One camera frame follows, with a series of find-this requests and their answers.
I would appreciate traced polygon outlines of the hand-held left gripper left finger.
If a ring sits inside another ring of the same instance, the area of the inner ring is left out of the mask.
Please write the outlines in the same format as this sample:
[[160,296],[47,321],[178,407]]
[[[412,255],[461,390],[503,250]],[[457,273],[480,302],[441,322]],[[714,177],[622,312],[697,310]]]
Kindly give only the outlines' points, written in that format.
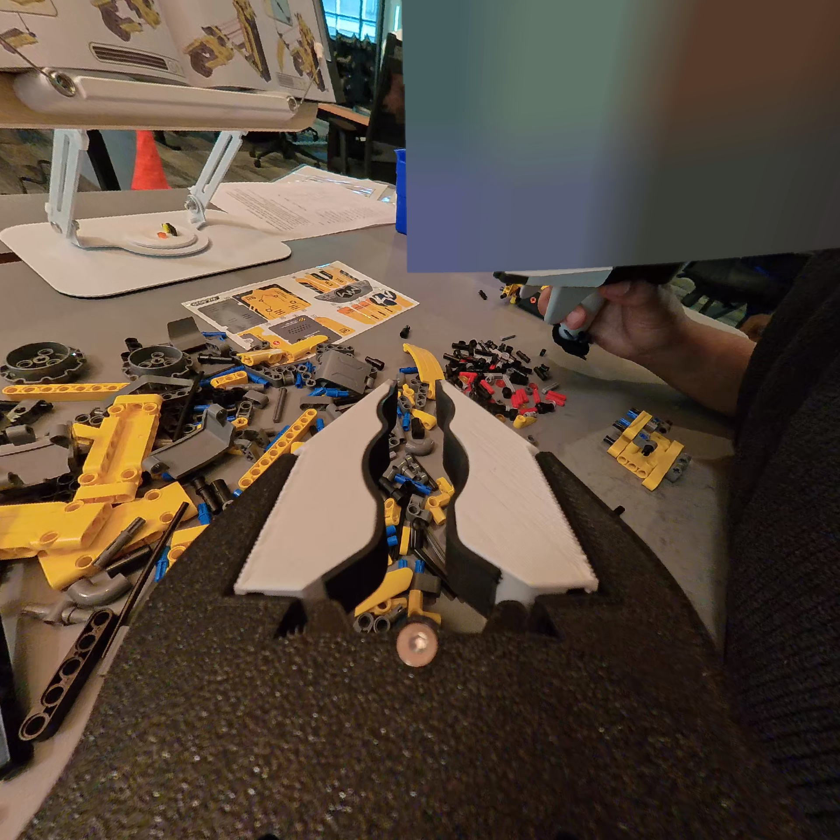
[[396,383],[385,381],[308,441],[234,584],[237,595],[331,599],[351,612],[388,561],[379,479],[390,465]]

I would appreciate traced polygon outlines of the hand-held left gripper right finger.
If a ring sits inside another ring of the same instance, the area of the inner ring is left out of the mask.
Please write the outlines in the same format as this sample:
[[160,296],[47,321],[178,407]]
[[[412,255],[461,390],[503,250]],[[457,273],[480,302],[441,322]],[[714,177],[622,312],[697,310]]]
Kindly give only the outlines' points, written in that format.
[[455,493],[445,562],[455,593],[488,617],[502,602],[591,594],[599,581],[542,468],[556,462],[458,387],[436,384],[444,472]]

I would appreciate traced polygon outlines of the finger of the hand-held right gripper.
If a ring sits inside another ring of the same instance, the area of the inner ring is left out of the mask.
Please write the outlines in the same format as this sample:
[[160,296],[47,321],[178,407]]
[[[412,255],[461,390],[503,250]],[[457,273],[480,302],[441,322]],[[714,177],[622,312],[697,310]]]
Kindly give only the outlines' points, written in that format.
[[553,269],[495,271],[494,277],[504,286],[594,288],[606,282],[610,269]]

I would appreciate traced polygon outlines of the person's right forearm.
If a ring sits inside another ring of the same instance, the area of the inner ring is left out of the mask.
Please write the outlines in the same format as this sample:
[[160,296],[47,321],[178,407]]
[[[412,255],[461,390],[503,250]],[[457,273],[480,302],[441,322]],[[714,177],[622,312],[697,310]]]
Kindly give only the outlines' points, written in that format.
[[758,343],[741,331],[726,331],[688,317],[677,352],[673,386],[726,417],[736,414],[741,385]]

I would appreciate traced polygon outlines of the person's right hand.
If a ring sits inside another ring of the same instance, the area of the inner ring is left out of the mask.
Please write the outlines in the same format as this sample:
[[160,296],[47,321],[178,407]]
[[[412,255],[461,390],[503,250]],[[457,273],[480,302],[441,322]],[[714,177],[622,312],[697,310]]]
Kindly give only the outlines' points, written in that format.
[[561,324],[587,332],[592,343],[621,359],[639,362],[674,349],[692,325],[685,308],[666,287],[625,280],[595,292],[602,306],[593,318],[578,306]]

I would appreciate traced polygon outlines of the pile of black red connector pins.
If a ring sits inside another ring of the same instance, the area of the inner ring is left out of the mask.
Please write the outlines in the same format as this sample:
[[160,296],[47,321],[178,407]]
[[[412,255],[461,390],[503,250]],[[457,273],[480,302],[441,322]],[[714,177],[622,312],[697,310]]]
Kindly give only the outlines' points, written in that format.
[[567,397],[551,385],[550,368],[532,362],[511,336],[461,339],[443,353],[444,378],[497,420],[522,430],[565,407]]

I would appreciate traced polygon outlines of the yellow partly built assembly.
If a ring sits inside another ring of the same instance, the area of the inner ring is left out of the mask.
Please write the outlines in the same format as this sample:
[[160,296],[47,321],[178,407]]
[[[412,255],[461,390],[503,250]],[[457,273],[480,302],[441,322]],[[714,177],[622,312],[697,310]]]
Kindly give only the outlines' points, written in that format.
[[607,453],[654,491],[664,481],[677,482],[687,471],[691,456],[669,437],[672,423],[654,414],[630,408],[615,420],[614,432],[603,438]]

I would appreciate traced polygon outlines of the yellow curved panel piece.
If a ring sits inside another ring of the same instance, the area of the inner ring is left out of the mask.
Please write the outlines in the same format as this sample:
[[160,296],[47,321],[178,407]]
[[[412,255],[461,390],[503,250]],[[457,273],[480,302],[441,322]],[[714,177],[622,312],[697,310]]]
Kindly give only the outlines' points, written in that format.
[[403,351],[412,356],[419,378],[429,385],[429,391],[436,382],[445,379],[443,368],[431,351],[412,343],[403,343]]

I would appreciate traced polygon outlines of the yellow grey sticker sheet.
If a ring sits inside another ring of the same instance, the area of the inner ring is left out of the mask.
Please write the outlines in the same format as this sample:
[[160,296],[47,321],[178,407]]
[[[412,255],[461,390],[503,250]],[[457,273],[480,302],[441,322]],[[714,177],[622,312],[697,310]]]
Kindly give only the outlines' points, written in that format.
[[312,336],[342,342],[417,306],[340,261],[183,303],[197,320],[240,348],[284,350]]

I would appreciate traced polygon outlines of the pile of yellow grey building pieces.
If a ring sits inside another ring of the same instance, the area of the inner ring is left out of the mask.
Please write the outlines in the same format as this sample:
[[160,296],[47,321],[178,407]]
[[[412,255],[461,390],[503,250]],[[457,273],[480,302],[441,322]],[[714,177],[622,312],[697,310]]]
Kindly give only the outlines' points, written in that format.
[[[189,354],[187,378],[145,375],[114,383],[69,382],[3,389],[7,411],[28,415],[65,402],[96,403],[71,424],[37,437],[26,424],[2,430],[2,561],[37,559],[57,596],[27,604],[25,616],[46,624],[79,624],[77,639],[24,714],[20,737],[47,741],[60,729],[76,698],[117,639],[129,628],[147,583],[161,562],[209,549],[232,561],[235,583],[274,507],[290,462],[302,447],[388,380],[384,363],[358,358],[345,344],[317,335],[279,350],[261,342],[225,357],[215,333],[196,331],[169,344]],[[445,522],[455,489],[417,462],[414,445],[433,443],[436,416],[426,410],[434,388],[417,368],[402,369],[396,385],[396,420],[389,438],[390,465],[379,488],[384,501],[388,561],[379,587],[354,610],[361,632],[388,627],[398,617],[422,616],[423,598],[438,588],[415,585],[411,555],[438,570],[424,553],[425,531]],[[16,403],[12,411],[9,407]],[[278,596],[306,610],[304,601]]]

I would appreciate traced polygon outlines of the grey wheel hub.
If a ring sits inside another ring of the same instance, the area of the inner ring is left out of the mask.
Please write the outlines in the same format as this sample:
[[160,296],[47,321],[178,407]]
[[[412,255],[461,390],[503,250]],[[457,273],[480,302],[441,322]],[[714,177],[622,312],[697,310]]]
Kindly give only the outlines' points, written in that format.
[[75,381],[88,363],[85,354],[59,342],[40,341],[11,350],[2,377],[15,385],[55,385]]
[[182,379],[195,374],[191,356],[169,344],[127,350],[122,353],[122,371],[131,381],[145,375]]

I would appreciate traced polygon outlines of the black office chair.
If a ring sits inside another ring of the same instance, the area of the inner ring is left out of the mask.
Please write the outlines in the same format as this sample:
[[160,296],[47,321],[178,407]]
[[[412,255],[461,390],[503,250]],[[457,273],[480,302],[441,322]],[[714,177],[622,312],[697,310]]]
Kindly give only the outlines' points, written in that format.
[[373,108],[364,142],[364,176],[396,183],[396,150],[406,139],[403,42],[395,33],[385,41]]

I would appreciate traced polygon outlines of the white printed paper sheets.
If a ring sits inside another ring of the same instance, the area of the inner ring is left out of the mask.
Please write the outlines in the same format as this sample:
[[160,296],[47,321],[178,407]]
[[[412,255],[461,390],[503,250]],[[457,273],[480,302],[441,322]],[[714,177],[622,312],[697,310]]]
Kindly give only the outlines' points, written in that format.
[[396,189],[302,165],[274,182],[224,183],[213,204],[284,241],[315,238],[396,221]]

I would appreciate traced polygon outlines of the person's dark clothing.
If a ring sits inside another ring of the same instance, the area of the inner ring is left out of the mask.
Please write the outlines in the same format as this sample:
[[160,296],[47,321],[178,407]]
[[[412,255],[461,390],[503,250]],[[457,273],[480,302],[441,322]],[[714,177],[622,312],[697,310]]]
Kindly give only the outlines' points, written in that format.
[[815,254],[716,366],[736,417],[727,699],[813,838],[838,838],[838,275],[837,249]]

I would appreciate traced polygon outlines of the white book stand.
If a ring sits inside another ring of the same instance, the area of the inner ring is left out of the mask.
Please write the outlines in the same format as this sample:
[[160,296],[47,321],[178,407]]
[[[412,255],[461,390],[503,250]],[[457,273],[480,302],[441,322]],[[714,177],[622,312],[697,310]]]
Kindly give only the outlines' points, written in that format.
[[[77,70],[2,74],[2,125],[54,130],[47,220],[2,231],[2,241],[44,281],[73,298],[108,298],[286,259],[275,232],[210,209],[251,130],[302,130],[314,101],[285,93],[179,87]],[[183,209],[77,220],[88,130],[220,130]],[[160,239],[163,223],[179,236]]]

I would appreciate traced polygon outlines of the orange traffic cone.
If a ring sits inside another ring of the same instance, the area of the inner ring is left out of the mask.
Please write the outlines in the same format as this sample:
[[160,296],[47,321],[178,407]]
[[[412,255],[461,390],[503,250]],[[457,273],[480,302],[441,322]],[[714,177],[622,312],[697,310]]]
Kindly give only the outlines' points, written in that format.
[[131,189],[134,191],[163,191],[171,189],[157,149],[154,132],[135,131],[135,156]]

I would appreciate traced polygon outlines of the building instruction booklet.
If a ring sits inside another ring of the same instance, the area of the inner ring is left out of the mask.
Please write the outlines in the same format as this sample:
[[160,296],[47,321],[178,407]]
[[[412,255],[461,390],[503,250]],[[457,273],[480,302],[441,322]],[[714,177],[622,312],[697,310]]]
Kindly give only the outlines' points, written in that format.
[[321,2],[2,1],[2,70],[88,70],[340,102]]

